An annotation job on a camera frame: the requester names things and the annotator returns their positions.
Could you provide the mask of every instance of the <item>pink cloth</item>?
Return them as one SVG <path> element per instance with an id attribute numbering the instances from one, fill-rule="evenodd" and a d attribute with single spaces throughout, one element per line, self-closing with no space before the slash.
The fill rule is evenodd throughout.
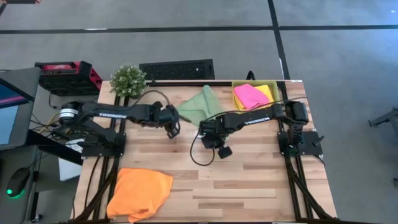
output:
<path id="1" fill-rule="evenodd" d="M 246 109 L 253 109 L 269 103 L 269 99 L 265 94 L 249 84 L 235 87 L 234 93 Z"/>

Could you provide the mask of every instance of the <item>yellow bin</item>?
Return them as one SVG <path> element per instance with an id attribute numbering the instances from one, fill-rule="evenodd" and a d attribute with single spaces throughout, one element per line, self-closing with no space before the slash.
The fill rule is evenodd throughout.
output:
<path id="1" fill-rule="evenodd" d="M 267 85 L 269 87 L 269 90 L 271 91 L 271 95 L 272 95 L 274 101 L 279 101 L 279 99 L 280 99 L 279 98 L 278 86 L 276 84 L 276 81 L 274 81 L 274 80 L 234 80 L 234 81 L 232 81 L 232 93 L 233 93 L 233 89 L 235 87 L 241 86 L 243 84 L 249 84 L 249 85 L 254 86 L 254 87 Z M 233 104 L 234 104 L 235 109 L 237 109 L 237 110 L 245 110 L 245 109 L 239 108 L 239 106 L 238 106 L 238 104 L 237 104 L 237 102 L 235 100 L 235 94 L 234 93 L 232 94 L 232 97 L 233 97 L 232 100 L 233 100 Z"/>

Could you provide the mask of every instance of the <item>potted plant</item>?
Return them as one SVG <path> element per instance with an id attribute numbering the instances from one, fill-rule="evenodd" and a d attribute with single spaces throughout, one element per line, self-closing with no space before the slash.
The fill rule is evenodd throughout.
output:
<path id="1" fill-rule="evenodd" d="M 119 70 L 111 74 L 111 93 L 138 99 L 146 88 L 146 75 L 135 65 L 127 63 L 120 66 Z"/>

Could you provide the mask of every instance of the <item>butcher block tabletop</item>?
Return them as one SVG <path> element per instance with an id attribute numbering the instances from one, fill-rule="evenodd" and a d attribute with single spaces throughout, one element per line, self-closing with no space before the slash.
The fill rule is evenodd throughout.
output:
<path id="1" fill-rule="evenodd" d="M 303 82 L 285 81 L 288 98 L 306 96 Z M 99 103 L 113 104 L 115 95 L 110 93 L 109 82 L 103 82 Z M 148 90 L 159 90 L 178 106 L 202 91 L 202 86 L 159 86 Z M 224 110 L 234 110 L 232 88 L 212 86 Z M 145 95 L 139 103 L 152 104 L 166 100 L 158 93 Z M 297 101 L 307 105 L 310 122 L 304 127 L 312 130 L 314 123 L 308 100 Z M 105 128 L 110 119 L 95 118 Z M 169 139 L 163 128 L 141 127 L 126 121 L 127 134 L 124 155 L 119 168 L 145 168 L 159 170 L 174 177 L 171 193 L 157 213 L 142 222 L 272 222 L 294 221 L 284 157 L 277 142 L 278 122 L 275 120 L 243 127 L 231 134 L 226 142 L 233 154 L 226 159 L 217 155 L 210 166 L 194 164 L 189 151 L 198 128 L 180 121 L 181 132 Z M 205 149 L 198 139 L 193 147 L 193 156 L 200 163 L 211 160 L 212 151 Z M 84 209 L 86 190 L 96 157 L 84 160 L 80 181 L 76 190 L 75 210 L 79 215 Z M 98 189 L 103 158 L 99 160 L 93 174 L 88 201 Z M 331 216 L 335 207 L 330 193 L 324 165 L 314 156 L 302 156 L 303 169 L 310 193 Z M 109 162 L 108 171 L 113 160 Z M 305 217 L 305 206 L 297 188 L 301 216 Z M 100 218 L 105 217 L 108 190 L 102 199 Z M 127 217 L 118 217 L 111 222 L 127 222 Z"/>

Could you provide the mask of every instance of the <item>plant pot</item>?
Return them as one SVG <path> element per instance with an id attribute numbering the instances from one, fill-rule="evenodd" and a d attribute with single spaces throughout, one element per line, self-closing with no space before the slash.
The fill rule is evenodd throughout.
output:
<path id="1" fill-rule="evenodd" d="M 133 100 L 138 100 L 141 97 L 141 95 L 137 95 L 137 96 L 130 96 L 130 98 L 132 98 Z"/>

